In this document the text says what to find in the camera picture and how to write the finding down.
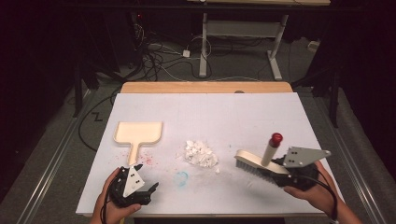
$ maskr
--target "brush bristles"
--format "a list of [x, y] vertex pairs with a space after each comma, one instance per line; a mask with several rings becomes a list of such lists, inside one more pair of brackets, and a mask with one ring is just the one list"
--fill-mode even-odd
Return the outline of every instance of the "brush bristles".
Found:
[[236, 167], [241, 168], [241, 169], [243, 169], [244, 171], [246, 171], [246, 172], [248, 172], [248, 173], [251, 173], [251, 174], [253, 174], [253, 175], [257, 175], [257, 176], [259, 176], [260, 178], [262, 178], [262, 179], [264, 179], [265, 181], [268, 181], [268, 182], [270, 182], [270, 183], [272, 183], [272, 184], [276, 184], [276, 182], [274, 181], [273, 178], [271, 178], [270, 176], [263, 175], [263, 174], [260, 173], [260, 171], [258, 171], [256, 168], [254, 168], [254, 167], [252, 167], [252, 166], [250, 166], [250, 165], [248, 165], [248, 164], [246, 164], [246, 163], [244, 163], [244, 162], [242, 162], [242, 161], [236, 160]]

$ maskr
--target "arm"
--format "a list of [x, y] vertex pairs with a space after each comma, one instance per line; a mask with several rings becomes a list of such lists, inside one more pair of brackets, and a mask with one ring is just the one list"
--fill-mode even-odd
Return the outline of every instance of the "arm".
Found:
[[[117, 168], [113, 171], [113, 173], [107, 178], [105, 184], [103, 185], [103, 190], [99, 194], [98, 199], [96, 200], [95, 208], [93, 210], [91, 224], [102, 224], [101, 220], [101, 209], [105, 202], [106, 192], [108, 187], [110, 186], [111, 181], [116, 177], [119, 173], [120, 168]], [[124, 217], [128, 217], [132, 213], [138, 211], [141, 208], [141, 205], [136, 203], [132, 204], [125, 208], [118, 208], [113, 202], [107, 203], [106, 206], [106, 224], [117, 224], [120, 223]]]
[[[324, 175], [326, 180], [329, 182], [330, 188], [332, 189], [332, 191], [334, 191], [337, 198], [338, 222], [340, 224], [360, 224], [361, 221], [359, 220], [359, 218], [341, 200], [340, 196], [337, 193], [332, 177], [329, 175], [326, 169], [324, 169], [321, 162], [317, 161], [316, 166], [318, 167], [318, 170]], [[321, 175], [319, 176], [318, 180], [326, 183], [325, 179]], [[309, 189], [307, 191], [302, 191], [290, 186], [286, 186], [284, 190], [295, 198], [307, 200], [312, 206], [323, 211], [328, 217], [332, 216], [332, 195], [322, 186], [315, 185], [312, 189]]]

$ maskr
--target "white crumbled material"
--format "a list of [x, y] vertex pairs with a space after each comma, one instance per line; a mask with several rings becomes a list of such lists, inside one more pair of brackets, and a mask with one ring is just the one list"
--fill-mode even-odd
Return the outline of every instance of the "white crumbled material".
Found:
[[219, 162], [212, 149], [202, 141], [186, 142], [185, 159], [191, 164], [202, 167], [212, 167]]

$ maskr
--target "white table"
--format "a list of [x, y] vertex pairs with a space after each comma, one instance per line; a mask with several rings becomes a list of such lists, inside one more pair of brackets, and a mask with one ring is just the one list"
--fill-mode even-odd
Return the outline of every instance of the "white table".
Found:
[[[183, 86], [186, 92], [216, 93], [161, 93], [182, 92]], [[324, 216], [274, 183], [235, 166], [236, 150], [261, 155], [274, 132], [285, 138], [276, 157], [290, 146], [319, 148], [300, 99], [290, 90], [282, 82], [125, 84], [121, 92], [136, 93], [117, 96], [77, 213], [91, 215], [105, 179], [115, 167], [127, 165], [129, 147], [113, 140], [118, 122], [162, 121], [161, 140], [141, 147], [138, 160], [144, 164], [139, 174], [145, 187], [157, 181], [160, 186], [151, 195], [152, 202], [134, 217]], [[219, 164], [202, 168], [187, 163], [182, 156], [186, 140], [207, 142], [219, 156]], [[322, 162], [332, 173], [326, 160]]]

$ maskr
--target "desk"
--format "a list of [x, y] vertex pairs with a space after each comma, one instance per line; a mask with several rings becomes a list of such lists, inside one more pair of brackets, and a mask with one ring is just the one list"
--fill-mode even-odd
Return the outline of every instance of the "desk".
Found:
[[[288, 5], [288, 6], [328, 6], [330, 0], [206, 0], [205, 4], [253, 4], [253, 5]], [[272, 50], [267, 51], [269, 64], [274, 75], [274, 79], [282, 80], [279, 67], [276, 62], [276, 53], [285, 31], [286, 22], [289, 15], [283, 15], [280, 22], [256, 22], [256, 21], [210, 21], [207, 13], [204, 13], [202, 22], [202, 48], [200, 58], [199, 76], [206, 77], [207, 53], [206, 43], [208, 35], [232, 35], [232, 36], [253, 36], [253, 37], [274, 37], [275, 42]]]
[[[281, 157], [289, 146], [319, 148], [300, 99], [288, 85], [125, 83], [108, 120], [77, 213], [89, 215], [108, 174], [114, 167], [126, 165], [128, 147], [112, 140], [118, 121], [152, 120], [163, 122], [163, 136], [154, 146], [140, 148], [138, 163], [144, 166], [139, 173], [148, 187], [157, 181], [160, 186], [152, 195], [151, 204], [134, 217], [323, 216], [309, 203], [294, 199], [268, 180], [235, 166], [233, 156], [237, 149], [260, 155], [274, 131], [285, 137], [276, 157]], [[180, 155], [186, 140], [206, 141], [218, 155], [219, 164], [202, 168], [184, 161]], [[330, 170], [326, 160], [322, 162]], [[186, 178], [182, 185], [178, 183], [180, 174]]]

